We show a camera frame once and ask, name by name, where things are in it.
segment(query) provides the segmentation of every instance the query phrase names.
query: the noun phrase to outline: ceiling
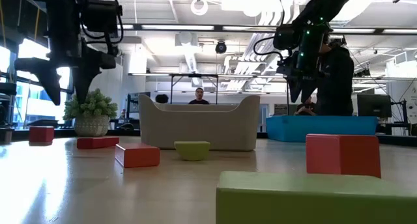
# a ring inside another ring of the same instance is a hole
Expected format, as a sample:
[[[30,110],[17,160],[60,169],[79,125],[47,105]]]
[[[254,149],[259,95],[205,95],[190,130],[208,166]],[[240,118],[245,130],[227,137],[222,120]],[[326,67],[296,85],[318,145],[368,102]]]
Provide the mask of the ceiling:
[[[123,23],[169,23],[169,24],[223,24],[223,25],[257,25],[261,16],[250,17],[242,11],[222,10],[222,0],[207,0],[208,10],[198,16],[192,12],[192,0],[119,0],[123,7]],[[263,6],[265,0],[251,0],[255,7]],[[407,27],[417,28],[417,0],[374,0],[359,16],[349,20],[345,26],[355,27]],[[127,31],[126,37],[140,37],[152,54],[148,61],[151,72],[160,72],[166,67],[179,67],[186,63],[184,54],[175,47],[175,35],[178,32]],[[195,54],[197,63],[223,64],[229,55],[242,55],[254,36],[250,33],[206,33],[195,32],[201,50]],[[417,48],[415,36],[346,36],[348,47],[352,48],[354,62],[370,66],[373,75],[384,73],[385,62],[403,48]],[[224,40],[227,53],[217,55],[214,51],[217,41]],[[135,44],[121,44],[124,53],[131,53]]]

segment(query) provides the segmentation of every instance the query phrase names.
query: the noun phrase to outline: green block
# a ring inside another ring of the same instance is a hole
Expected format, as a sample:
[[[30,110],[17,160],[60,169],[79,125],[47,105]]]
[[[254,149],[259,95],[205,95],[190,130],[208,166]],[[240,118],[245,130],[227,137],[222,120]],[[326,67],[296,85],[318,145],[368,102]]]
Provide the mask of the green block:
[[[184,160],[199,161],[204,160],[210,150],[209,142],[174,142],[175,149]]]
[[[216,224],[417,223],[417,196],[372,176],[222,172]]]

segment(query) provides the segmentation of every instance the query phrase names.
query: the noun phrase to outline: red cube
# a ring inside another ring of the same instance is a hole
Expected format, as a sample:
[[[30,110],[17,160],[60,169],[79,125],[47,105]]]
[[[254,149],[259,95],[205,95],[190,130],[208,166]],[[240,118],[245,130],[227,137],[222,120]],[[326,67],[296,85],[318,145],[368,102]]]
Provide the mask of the red cube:
[[[30,143],[51,143],[53,141],[52,126],[31,126],[29,128]]]
[[[116,145],[115,159],[125,168],[159,165],[159,148],[142,143]]]
[[[307,173],[381,178],[379,140],[364,135],[307,135]]]
[[[77,139],[78,149],[112,147],[119,143],[119,137],[84,137]]]

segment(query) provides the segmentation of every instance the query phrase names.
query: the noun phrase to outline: blue bin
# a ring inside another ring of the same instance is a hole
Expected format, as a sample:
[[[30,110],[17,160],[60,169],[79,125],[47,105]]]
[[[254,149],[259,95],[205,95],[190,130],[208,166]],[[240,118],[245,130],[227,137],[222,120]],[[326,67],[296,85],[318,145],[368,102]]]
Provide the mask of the blue bin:
[[[268,138],[284,142],[306,142],[309,133],[375,135],[377,117],[277,116],[266,119]]]

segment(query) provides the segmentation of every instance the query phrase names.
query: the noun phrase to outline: plant pot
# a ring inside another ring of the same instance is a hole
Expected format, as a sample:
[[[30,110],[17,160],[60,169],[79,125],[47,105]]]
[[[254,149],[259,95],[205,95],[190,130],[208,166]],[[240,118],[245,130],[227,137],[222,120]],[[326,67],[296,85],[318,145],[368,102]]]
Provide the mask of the plant pot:
[[[78,136],[99,137],[107,134],[109,129],[109,117],[107,115],[76,117],[74,129]]]

